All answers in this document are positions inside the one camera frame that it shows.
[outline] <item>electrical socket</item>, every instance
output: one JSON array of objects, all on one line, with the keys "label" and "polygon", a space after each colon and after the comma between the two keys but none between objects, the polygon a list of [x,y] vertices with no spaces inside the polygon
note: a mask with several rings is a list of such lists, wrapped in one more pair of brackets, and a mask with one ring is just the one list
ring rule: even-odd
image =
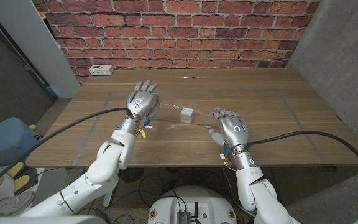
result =
[{"label": "electrical socket", "polygon": [[89,71],[91,75],[111,75],[114,68],[112,65],[92,65]]}]

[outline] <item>red brick wall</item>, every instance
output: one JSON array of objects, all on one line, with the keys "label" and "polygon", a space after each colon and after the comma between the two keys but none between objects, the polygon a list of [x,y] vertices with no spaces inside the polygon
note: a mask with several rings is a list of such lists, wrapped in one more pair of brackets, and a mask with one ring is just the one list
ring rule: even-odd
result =
[{"label": "red brick wall", "polygon": [[319,0],[44,0],[79,82],[117,68],[284,67]]}]

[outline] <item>blue container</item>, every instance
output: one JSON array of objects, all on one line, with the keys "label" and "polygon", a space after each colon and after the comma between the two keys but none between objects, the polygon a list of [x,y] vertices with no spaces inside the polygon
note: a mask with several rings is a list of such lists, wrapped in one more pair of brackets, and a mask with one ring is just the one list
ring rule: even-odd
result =
[{"label": "blue container", "polygon": [[38,140],[19,118],[9,118],[0,123],[0,167],[6,166],[27,154]]}]

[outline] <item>white cube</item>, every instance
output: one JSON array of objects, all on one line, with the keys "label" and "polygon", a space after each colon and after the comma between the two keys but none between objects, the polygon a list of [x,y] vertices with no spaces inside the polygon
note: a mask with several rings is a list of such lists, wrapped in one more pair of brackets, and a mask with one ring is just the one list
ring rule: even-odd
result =
[{"label": "white cube", "polygon": [[190,124],[192,119],[193,119],[193,109],[183,108],[180,113],[180,121]]}]

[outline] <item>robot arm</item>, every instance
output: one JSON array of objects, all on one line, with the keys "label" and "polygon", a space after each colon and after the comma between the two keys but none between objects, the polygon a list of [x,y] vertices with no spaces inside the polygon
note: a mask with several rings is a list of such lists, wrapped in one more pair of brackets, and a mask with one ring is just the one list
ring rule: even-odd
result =
[{"label": "robot arm", "polygon": [[[241,205],[247,211],[257,209],[255,224],[290,224],[299,223],[292,218],[285,207],[278,202],[273,185],[263,177],[262,170],[256,166],[254,158],[248,147],[248,127],[244,119],[236,112],[227,109],[215,108],[210,112],[219,123],[223,143],[233,150],[233,159],[237,167],[237,187]],[[207,126],[207,130],[214,141],[222,145],[219,133]]]},{"label": "robot arm", "polygon": [[106,195],[118,184],[118,171],[126,169],[131,162],[135,145],[135,134],[139,121],[148,113],[157,114],[160,101],[152,92],[158,87],[149,87],[150,80],[139,82],[127,100],[133,118],[125,117],[118,130],[99,148],[96,160],[88,171],[63,190],[31,208],[22,217],[46,217],[72,215],[90,201]]}]

